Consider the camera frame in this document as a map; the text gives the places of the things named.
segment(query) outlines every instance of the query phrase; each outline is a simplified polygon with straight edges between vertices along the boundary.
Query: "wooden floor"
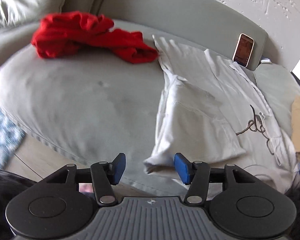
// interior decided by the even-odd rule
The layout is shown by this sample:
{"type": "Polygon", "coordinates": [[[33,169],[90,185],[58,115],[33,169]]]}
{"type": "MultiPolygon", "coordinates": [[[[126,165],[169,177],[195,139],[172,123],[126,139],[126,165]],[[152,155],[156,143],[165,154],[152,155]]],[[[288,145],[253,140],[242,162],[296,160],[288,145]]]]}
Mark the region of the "wooden floor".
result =
{"type": "MultiPolygon", "coordinates": [[[[38,182],[69,163],[76,164],[78,169],[88,168],[60,155],[43,143],[26,135],[5,170],[38,182]]],[[[118,197],[153,196],[123,183],[113,187],[118,197]]]]}

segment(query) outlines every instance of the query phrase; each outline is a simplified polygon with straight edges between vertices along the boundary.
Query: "white logo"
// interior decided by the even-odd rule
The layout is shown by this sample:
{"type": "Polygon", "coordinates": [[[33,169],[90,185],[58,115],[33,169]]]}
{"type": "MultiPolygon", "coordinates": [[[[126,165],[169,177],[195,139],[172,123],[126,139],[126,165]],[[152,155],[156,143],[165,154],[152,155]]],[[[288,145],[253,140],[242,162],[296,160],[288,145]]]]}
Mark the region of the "white logo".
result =
{"type": "Polygon", "coordinates": [[[153,200],[153,199],[150,199],[150,200],[147,201],[147,203],[150,204],[150,205],[152,205],[152,204],[156,203],[156,201],[153,200]]]}

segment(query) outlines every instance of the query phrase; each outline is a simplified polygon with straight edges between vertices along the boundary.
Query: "gray ribbed plate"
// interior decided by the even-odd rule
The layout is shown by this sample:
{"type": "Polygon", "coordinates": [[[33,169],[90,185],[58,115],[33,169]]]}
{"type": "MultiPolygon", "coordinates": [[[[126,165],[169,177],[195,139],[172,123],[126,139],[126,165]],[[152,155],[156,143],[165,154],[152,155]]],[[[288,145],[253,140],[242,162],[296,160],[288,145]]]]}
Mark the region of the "gray ribbed plate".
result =
{"type": "Polygon", "coordinates": [[[234,240],[217,229],[201,208],[178,197],[125,197],[101,208],[82,231],[64,240],[234,240]]]}

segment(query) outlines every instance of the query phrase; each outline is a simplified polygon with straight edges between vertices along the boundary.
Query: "sofa backrest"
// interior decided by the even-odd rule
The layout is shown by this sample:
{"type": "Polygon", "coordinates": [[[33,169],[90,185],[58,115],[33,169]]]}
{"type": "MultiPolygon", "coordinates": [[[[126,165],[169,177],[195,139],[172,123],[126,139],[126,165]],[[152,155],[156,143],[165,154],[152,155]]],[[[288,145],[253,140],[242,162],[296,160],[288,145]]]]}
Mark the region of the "sofa backrest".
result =
{"type": "Polygon", "coordinates": [[[255,41],[251,70],[257,68],[268,37],[257,24],[216,0],[103,0],[100,10],[98,6],[93,6],[93,13],[165,31],[228,58],[245,33],[255,41]]]}

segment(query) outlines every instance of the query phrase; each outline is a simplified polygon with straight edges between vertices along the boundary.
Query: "phone screen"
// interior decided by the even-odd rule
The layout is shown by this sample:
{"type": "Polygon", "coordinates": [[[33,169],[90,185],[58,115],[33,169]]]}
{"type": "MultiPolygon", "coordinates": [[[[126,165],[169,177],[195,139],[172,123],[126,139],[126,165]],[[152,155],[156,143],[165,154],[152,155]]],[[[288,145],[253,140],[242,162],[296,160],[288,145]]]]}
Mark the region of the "phone screen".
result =
{"type": "Polygon", "coordinates": [[[253,43],[254,41],[252,38],[241,34],[233,61],[236,61],[241,66],[246,67],[252,52],[253,43]]]}

